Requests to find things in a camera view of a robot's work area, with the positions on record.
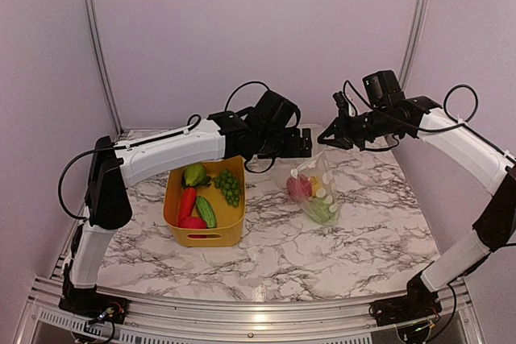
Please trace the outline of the yellow toy lemon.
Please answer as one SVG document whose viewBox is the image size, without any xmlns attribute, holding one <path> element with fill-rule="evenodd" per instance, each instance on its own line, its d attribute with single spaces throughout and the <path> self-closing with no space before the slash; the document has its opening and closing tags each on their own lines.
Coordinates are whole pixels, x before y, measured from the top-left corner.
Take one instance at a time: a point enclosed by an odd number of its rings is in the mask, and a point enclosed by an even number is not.
<svg viewBox="0 0 516 344">
<path fill-rule="evenodd" d="M 327 195 L 327 190 L 318 176 L 312 176 L 310 178 L 310 183 L 313 197 L 323 198 Z"/>
</svg>

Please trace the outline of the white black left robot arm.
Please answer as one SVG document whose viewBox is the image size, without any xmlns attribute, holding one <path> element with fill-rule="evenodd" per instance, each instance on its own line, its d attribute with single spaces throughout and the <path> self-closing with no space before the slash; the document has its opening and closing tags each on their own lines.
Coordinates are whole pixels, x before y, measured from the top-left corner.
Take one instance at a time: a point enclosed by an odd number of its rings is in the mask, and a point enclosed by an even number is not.
<svg viewBox="0 0 516 344">
<path fill-rule="evenodd" d="M 81 224 L 64 265 L 64 284 L 69 300 L 86 316 L 102 308 L 94 292 L 98 271 L 110 240 L 132 217 L 127 189 L 142 180 L 191 164 L 258 155 L 278 160 L 312 153 L 309 128 L 290 126 L 299 113 L 262 115 L 255 108 L 244 112 L 223 111 L 196 122 L 136 141 L 114 143 L 97 140 L 86 154 L 92 158 Z"/>
</svg>

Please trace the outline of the green toy grape bunch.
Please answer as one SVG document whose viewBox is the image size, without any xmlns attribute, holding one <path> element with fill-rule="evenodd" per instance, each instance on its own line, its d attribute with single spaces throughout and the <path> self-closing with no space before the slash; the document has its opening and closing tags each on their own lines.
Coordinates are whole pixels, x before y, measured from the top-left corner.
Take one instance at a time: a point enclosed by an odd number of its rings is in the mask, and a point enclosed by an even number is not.
<svg viewBox="0 0 516 344">
<path fill-rule="evenodd" d="M 237 176 L 230 170 L 224 168 L 215 178 L 214 186 L 221 191 L 227 204 L 238 207 L 241 201 L 241 189 Z"/>
</svg>

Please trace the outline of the yellow plastic basket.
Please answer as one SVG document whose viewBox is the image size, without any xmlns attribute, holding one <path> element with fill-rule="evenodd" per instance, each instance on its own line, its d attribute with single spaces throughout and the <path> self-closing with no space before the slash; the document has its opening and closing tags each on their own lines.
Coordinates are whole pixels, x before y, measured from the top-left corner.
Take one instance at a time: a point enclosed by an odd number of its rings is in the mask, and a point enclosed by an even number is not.
<svg viewBox="0 0 516 344">
<path fill-rule="evenodd" d="M 183 168 L 178 168 L 169 172 L 168 182 L 164 195 L 163 217 L 176 239 L 176 242 L 183 247 L 230 247 L 239 242 L 242 236 L 243 220 L 246 213 L 246 189 L 245 174 L 243 170 L 243 158 L 240 156 L 229 160 L 218 162 L 204 162 L 207 174 L 215 178 L 224 168 L 233 172 L 240 183 L 241 201 L 238 207 L 229 206 L 221 194 L 216 189 L 214 183 L 209 187 L 199 187 L 196 189 L 197 195 L 206 198 L 213 207 L 217 219 L 217 227 L 214 229 L 191 230 L 179 227 L 177 214 L 183 187 L 181 179 Z M 196 207 L 190 217 L 199 218 Z"/>
</svg>

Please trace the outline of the clear polka dot zip bag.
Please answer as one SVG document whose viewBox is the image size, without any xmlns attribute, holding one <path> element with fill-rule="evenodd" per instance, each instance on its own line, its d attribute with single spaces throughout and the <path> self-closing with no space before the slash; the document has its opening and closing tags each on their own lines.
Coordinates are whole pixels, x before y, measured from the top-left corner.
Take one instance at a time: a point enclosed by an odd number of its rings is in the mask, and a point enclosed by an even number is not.
<svg viewBox="0 0 516 344">
<path fill-rule="evenodd" d="M 335 178 L 324 151 L 301 163 L 289 160 L 274 174 L 274 179 L 312 221 L 319 225 L 337 222 L 340 207 L 336 199 Z"/>
</svg>

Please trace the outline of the green toy apple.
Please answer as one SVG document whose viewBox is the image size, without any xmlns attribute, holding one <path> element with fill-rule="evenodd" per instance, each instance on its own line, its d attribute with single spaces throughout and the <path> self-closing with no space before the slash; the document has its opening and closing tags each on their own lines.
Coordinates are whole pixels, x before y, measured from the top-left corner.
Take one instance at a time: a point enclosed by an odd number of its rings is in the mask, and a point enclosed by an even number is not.
<svg viewBox="0 0 516 344">
<path fill-rule="evenodd" d="M 339 206 L 336 203 L 327 204 L 321 198 L 314 198 L 308 203 L 307 213 L 318 224 L 327 224 L 338 218 Z"/>
</svg>

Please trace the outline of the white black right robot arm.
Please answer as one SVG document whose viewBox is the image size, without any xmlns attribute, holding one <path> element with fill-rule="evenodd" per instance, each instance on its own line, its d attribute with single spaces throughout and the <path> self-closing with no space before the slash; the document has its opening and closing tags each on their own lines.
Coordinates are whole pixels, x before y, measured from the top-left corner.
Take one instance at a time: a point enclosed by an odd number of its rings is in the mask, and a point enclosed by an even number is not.
<svg viewBox="0 0 516 344">
<path fill-rule="evenodd" d="M 394 135 L 409 135 L 441 151 L 457 164 L 450 172 L 425 165 L 440 176 L 441 198 L 436 209 L 460 213 L 473 205 L 486 207 L 470 231 L 416 276 L 418 284 L 436 292 L 459 276 L 481 265 L 505 247 L 515 232 L 515 159 L 479 136 L 466 122 L 450 118 L 428 97 L 397 96 L 391 105 L 371 106 L 368 112 L 350 115 L 345 94 L 333 96 L 338 115 L 318 142 L 331 147 L 363 151 L 367 143 Z"/>
</svg>

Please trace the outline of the red toy pomegranate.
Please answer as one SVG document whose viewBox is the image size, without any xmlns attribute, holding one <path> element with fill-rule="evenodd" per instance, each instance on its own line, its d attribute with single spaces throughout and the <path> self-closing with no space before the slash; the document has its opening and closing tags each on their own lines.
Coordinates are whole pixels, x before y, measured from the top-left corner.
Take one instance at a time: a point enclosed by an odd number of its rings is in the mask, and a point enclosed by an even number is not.
<svg viewBox="0 0 516 344">
<path fill-rule="evenodd" d="M 286 187 L 290 198 L 296 203 L 301 203 L 308 197 L 312 197 L 312 184 L 307 176 L 289 177 L 286 181 Z"/>
</svg>

